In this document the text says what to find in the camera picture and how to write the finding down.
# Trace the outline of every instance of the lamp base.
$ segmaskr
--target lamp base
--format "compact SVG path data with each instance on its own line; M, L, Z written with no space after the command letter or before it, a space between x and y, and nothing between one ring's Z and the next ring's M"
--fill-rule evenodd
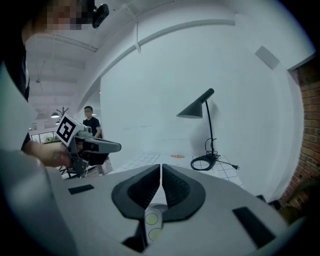
M209 166L207 168L203 168L203 169L198 169L194 167L194 162L197 161L205 161L209 164ZM199 156L195 159L193 159L191 161L191 168L196 170L196 171L209 171L215 164L216 164L217 159L214 156L211 155L203 155L203 156Z

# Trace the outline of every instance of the black t-shirt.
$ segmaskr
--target black t-shirt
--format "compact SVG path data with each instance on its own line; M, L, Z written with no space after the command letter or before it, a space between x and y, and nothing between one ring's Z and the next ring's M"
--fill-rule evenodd
M26 69L26 48L22 41L21 31L18 33L12 33L10 40L6 46L6 50L3 54L3 60L5 66L10 74L13 82L15 83L18 90L24 96L26 101L29 98L29 83L30 79L27 78ZM29 133L26 135L23 145L30 141Z
M97 134L97 127L100 127L100 123L99 123L99 120L96 119L95 117L91 117L90 120L86 119L86 120L83 120L83 124L85 126L89 126L91 127L92 129L92 135L95 136Z

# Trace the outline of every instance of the lamp shade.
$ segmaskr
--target lamp shade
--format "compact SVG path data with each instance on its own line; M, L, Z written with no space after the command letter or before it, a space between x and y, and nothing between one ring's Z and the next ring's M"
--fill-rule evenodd
M58 115L57 112L53 112L51 115L51 118L59 118L60 116Z
M176 116L179 118L202 118L202 103L196 100Z
M204 94L202 94L176 116L179 118L202 118L202 104L206 102L206 100L209 99L214 93L214 89L208 89Z

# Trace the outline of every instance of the lamp cord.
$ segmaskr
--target lamp cord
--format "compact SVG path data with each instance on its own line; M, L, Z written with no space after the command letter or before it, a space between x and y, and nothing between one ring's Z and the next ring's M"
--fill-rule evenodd
M220 157L220 155L218 154L218 151L216 151L216 150L214 149L214 141L216 140L216 138L215 138L215 139L212 139L212 140L211 140L211 139L212 139L212 138L208 138L208 139L205 141L205 143L204 143L206 155L207 155L209 158L215 159L217 162L231 165L231 166L232 166L233 168L235 168L236 170L240 169L238 165L234 165L234 164L231 164L231 163L229 163L229 162L224 162L224 161L218 160L219 157ZM210 150L210 151L207 150L207 142L208 142L208 140L211 140L211 143L210 143L210 148L211 148L211 150Z

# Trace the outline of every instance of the desk lamp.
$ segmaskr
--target desk lamp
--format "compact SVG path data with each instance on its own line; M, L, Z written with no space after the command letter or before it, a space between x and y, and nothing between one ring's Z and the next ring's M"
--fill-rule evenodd
M208 140L211 140L211 143L210 143L211 151L207 151L206 155L197 157L191 161L191 167L196 171L208 171L215 165L217 161L217 156L214 154L214 147L213 147L214 138L212 135L212 125L211 125L210 113L209 113L208 102L207 102L207 99L209 99L211 95L213 95L214 93L215 93L214 89L212 88L208 89L193 103L191 103L189 106L187 106L184 110L182 110L179 114L176 115L179 118L200 119L202 118L202 104L205 103L206 111L208 112L209 125L210 125L211 138L209 138ZM209 166L207 168L197 169L194 167L194 162L197 162L197 161L205 161L209 164Z

